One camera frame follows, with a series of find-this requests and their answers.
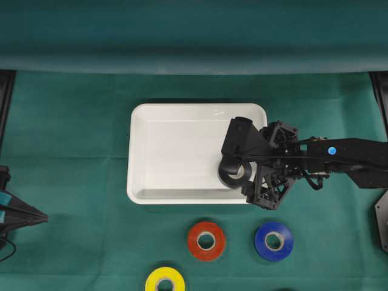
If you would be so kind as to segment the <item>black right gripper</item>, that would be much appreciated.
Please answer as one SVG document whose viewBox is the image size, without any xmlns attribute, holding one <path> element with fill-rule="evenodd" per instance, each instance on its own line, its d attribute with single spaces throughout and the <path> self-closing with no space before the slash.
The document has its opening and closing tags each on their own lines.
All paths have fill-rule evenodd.
<svg viewBox="0 0 388 291">
<path fill-rule="evenodd" d="M 298 165 L 298 157 L 302 155 L 298 129 L 276 121 L 259 133 L 268 142 L 270 152 L 257 155 L 254 180 L 242 186 L 242 194 L 249 204 L 276 210 L 295 181 L 302 177 Z"/>
</svg>

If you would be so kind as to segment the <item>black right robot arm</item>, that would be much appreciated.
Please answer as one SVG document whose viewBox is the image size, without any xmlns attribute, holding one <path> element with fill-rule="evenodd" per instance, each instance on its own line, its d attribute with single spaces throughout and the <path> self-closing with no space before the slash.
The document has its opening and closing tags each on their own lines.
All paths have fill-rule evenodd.
<svg viewBox="0 0 388 291">
<path fill-rule="evenodd" d="M 259 131 L 268 151 L 243 152 L 256 164 L 252 181 L 241 192 L 249 204 L 276 210 L 300 179 L 314 190 L 333 173 L 345 173 L 362 189 L 387 188 L 387 143 L 368 139 L 298 139 L 298 130 L 281 121 Z"/>
</svg>

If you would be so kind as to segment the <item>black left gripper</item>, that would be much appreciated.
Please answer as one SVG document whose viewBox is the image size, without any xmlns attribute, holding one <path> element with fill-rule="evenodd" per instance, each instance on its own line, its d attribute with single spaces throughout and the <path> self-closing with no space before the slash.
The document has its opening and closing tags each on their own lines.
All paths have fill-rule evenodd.
<svg viewBox="0 0 388 291">
<path fill-rule="evenodd" d="M 7 166 L 1 166 L 1 235 L 23 227 L 49 221 L 49 216 L 7 191 L 10 181 Z"/>
</svg>

